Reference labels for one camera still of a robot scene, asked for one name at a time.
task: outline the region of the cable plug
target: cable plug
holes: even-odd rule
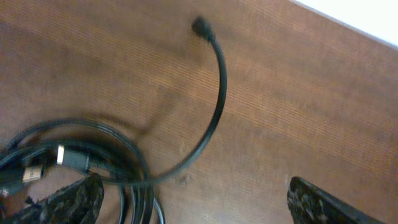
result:
[[[25,188],[26,183],[40,180],[43,166],[32,166],[24,169],[4,170],[0,172],[0,195],[8,197]]]
[[[202,16],[198,16],[192,22],[192,30],[196,33],[196,35],[204,38],[208,42],[214,40],[215,38],[210,23]]]
[[[80,171],[86,171],[90,168],[88,164],[89,160],[90,157],[88,153],[82,153],[70,149],[65,149],[63,145],[58,146],[58,152],[57,152],[58,165],[71,167],[74,169],[78,169]]]

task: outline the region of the black plastic item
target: black plastic item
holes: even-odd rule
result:
[[[215,39],[210,23],[202,16],[197,17],[197,19],[192,22],[192,30],[207,42],[211,42]]]
[[[98,174],[56,191],[19,213],[0,220],[0,224],[94,224],[104,199],[104,187]]]
[[[294,224],[382,224],[310,182],[293,177],[287,205]]]

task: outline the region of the black cable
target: black cable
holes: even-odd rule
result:
[[[27,162],[29,159],[33,159],[43,153],[53,151],[54,149],[62,146],[69,152],[72,149],[79,149],[82,153],[81,156],[95,156],[96,158],[101,158],[100,162],[103,164],[98,164],[97,167],[110,170],[111,172],[117,172],[121,170],[118,175],[111,175],[110,177],[101,176],[102,180],[108,184],[116,184],[119,187],[119,193],[121,196],[121,218],[119,222],[122,223],[126,212],[124,209],[125,205],[125,193],[122,190],[122,186],[130,187],[132,194],[132,205],[133,205],[133,217],[132,223],[149,223],[150,217],[152,215],[152,207],[155,205],[159,216],[159,223],[165,223],[163,209],[160,206],[159,201],[154,198],[153,185],[179,173],[184,168],[192,164],[199,155],[203,152],[206,145],[208,144],[211,136],[213,135],[217,124],[221,118],[223,112],[225,99],[226,99],[226,89],[227,89],[227,77],[226,77],[226,66],[221,51],[221,47],[215,39],[215,35],[210,28],[210,24],[203,18],[197,18],[192,24],[193,31],[208,41],[213,47],[220,70],[220,87],[218,92],[218,99],[216,103],[216,108],[213,113],[213,117],[207,127],[205,133],[199,140],[198,144],[193,148],[189,155],[184,158],[177,165],[171,169],[163,172],[157,176],[149,176],[149,167],[147,165],[144,156],[137,148],[137,146],[128,139],[125,135],[119,131],[113,129],[105,124],[100,124],[95,121],[88,121],[85,119],[57,119],[51,121],[45,121],[43,123],[36,124],[30,128],[19,133],[10,143],[6,146],[4,153],[0,155],[0,169],[3,170],[5,167],[10,167],[15,164],[22,164]],[[105,132],[121,142],[127,149],[129,149],[136,157],[138,166],[134,161],[129,160],[128,156],[119,155],[115,152],[118,150],[113,149],[115,146],[104,147],[97,142],[82,141],[79,139],[61,139],[61,140],[47,140],[37,142],[33,145],[20,146],[19,144],[31,134],[39,133],[41,131],[47,131],[53,128],[59,128],[65,125],[81,125],[89,128],[94,128]],[[87,164],[81,164],[81,168],[88,168]],[[83,170],[84,174],[89,174],[88,170]]]

